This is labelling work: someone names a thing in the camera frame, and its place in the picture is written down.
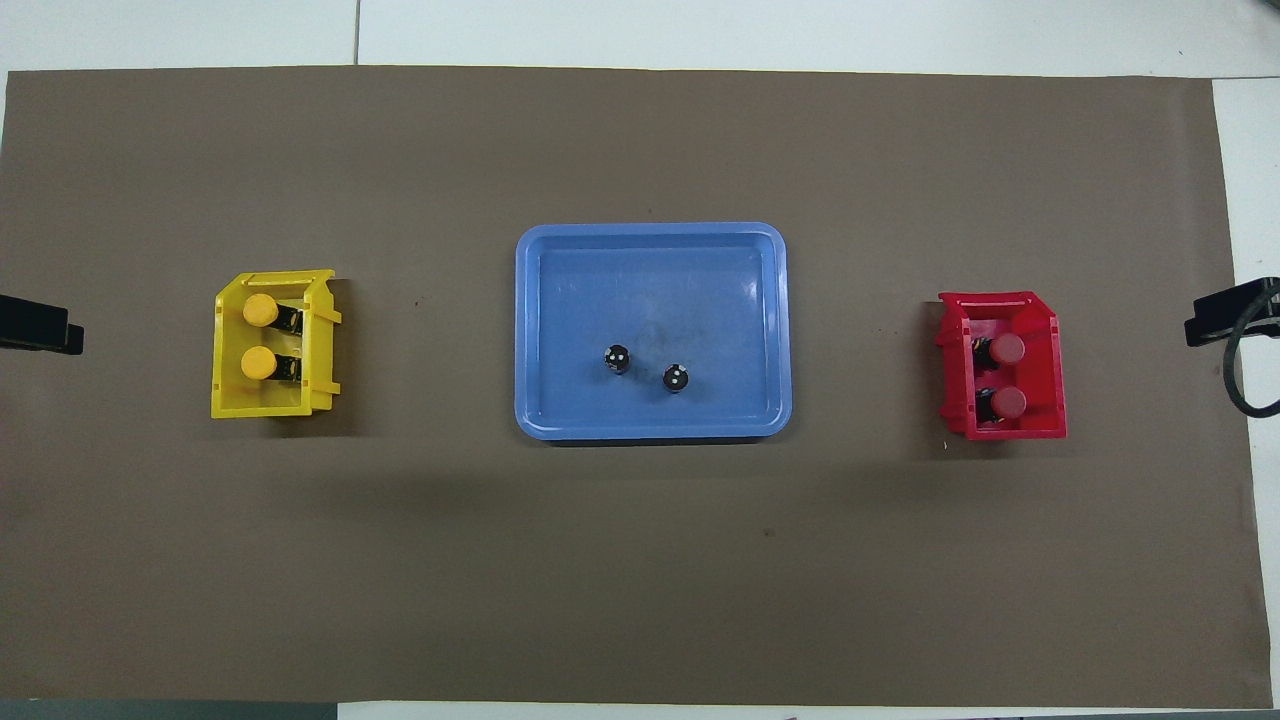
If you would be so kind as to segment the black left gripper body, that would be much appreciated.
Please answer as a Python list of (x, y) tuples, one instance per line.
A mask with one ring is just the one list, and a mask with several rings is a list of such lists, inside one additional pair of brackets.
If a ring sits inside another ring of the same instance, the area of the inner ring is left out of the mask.
[(65, 307), (1, 295), (1, 347), (82, 354), (84, 328), (70, 323)]

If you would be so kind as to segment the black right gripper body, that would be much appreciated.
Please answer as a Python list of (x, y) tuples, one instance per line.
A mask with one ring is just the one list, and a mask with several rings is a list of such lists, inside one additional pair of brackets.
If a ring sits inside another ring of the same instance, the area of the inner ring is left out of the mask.
[(1247, 307), (1265, 291), (1268, 301), (1247, 322), (1243, 336), (1279, 337), (1279, 278), (1262, 277), (1196, 299), (1192, 316), (1184, 322), (1188, 347), (1201, 347), (1226, 340)]

